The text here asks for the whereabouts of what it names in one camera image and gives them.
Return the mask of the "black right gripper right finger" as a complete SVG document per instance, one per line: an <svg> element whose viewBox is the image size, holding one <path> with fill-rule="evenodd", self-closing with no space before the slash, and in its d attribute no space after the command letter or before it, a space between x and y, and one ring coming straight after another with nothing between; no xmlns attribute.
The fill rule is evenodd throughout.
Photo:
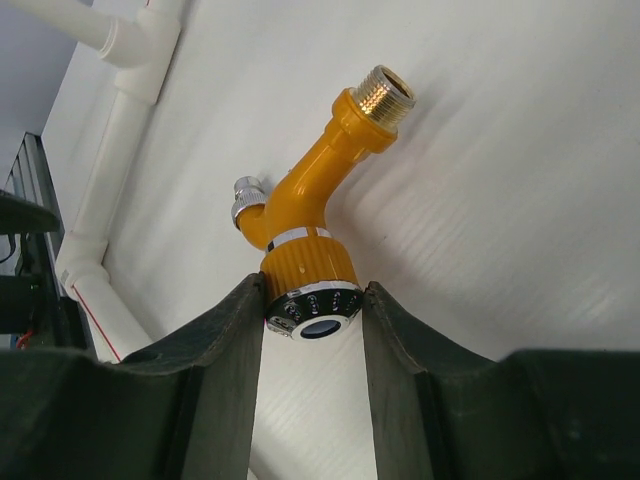
<svg viewBox="0 0 640 480"><path fill-rule="evenodd" d="M382 479L635 479L639 356L519 350L492 361L365 291L364 352Z"/></svg>

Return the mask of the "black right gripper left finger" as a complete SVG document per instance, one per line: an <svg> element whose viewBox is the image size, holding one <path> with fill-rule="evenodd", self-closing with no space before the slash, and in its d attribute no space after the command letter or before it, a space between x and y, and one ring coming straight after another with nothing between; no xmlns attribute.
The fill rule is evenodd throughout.
<svg viewBox="0 0 640 480"><path fill-rule="evenodd" d="M118 364L72 349L1 355L5 479L244 479L264 278Z"/></svg>

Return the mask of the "white PVC pipe frame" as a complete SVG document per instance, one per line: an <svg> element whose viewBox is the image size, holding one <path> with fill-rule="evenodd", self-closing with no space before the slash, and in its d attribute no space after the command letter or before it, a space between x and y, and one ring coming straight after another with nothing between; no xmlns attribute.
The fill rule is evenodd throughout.
<svg viewBox="0 0 640 480"><path fill-rule="evenodd" d="M119 69L117 93L55 272L87 316L97 356L104 362L119 363L151 342L111 285L103 260L119 196L178 43L185 6L183 1L149 1L132 22L112 18L100 51L103 60Z"/></svg>

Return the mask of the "yellow water faucet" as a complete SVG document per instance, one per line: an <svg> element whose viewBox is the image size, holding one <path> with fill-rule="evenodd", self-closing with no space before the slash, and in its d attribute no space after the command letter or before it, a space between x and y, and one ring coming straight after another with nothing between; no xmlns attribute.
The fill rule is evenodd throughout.
<svg viewBox="0 0 640 480"><path fill-rule="evenodd" d="M315 341L343 332L360 312L363 289L326 207L358 163L396 141L415 103L409 86L378 65L338 95L321 136L272 190L251 176L235 182L233 223L264 253L269 330Z"/></svg>

